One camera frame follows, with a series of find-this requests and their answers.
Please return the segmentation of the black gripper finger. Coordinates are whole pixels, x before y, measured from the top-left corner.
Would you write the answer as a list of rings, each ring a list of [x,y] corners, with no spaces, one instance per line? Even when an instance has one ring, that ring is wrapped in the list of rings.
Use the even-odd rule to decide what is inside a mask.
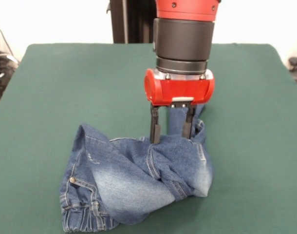
[[[150,124],[150,142],[152,144],[158,144],[161,137],[161,126],[159,125],[159,113],[158,106],[151,105],[151,124]]]
[[[183,124],[182,137],[190,138],[191,137],[191,129],[192,129],[192,121],[195,116],[196,105],[189,105],[186,113],[186,119]]]

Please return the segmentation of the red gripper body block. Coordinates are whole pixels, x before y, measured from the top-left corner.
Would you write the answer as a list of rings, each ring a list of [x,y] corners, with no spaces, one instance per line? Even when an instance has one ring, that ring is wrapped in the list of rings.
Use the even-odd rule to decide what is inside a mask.
[[[209,69],[202,75],[180,75],[147,69],[144,78],[146,97],[154,106],[170,106],[174,102],[203,104],[212,97],[214,87],[215,79]]]

